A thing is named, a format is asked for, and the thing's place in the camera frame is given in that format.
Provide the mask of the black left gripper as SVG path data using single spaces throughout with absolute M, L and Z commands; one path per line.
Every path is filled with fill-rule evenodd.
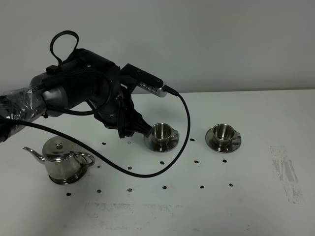
M 131 137 L 135 132 L 149 137 L 152 127 L 135 111 L 131 93 L 121 84 L 120 68 L 115 64 L 109 64 L 103 67 L 101 72 L 110 80 L 112 93 L 107 106 L 95 113 L 94 118 L 102 122 L 106 128 L 116 129 L 121 138 Z

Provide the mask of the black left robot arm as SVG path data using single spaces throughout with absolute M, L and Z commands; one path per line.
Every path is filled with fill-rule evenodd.
M 22 130 L 15 120 L 33 122 L 40 116 L 93 116 L 121 138 L 134 133 L 148 136 L 151 126 L 134 107 L 137 87 L 156 92 L 162 80 L 131 65 L 115 65 L 89 50 L 76 49 L 57 66 L 34 77 L 26 88 L 0 97 L 0 139 Z

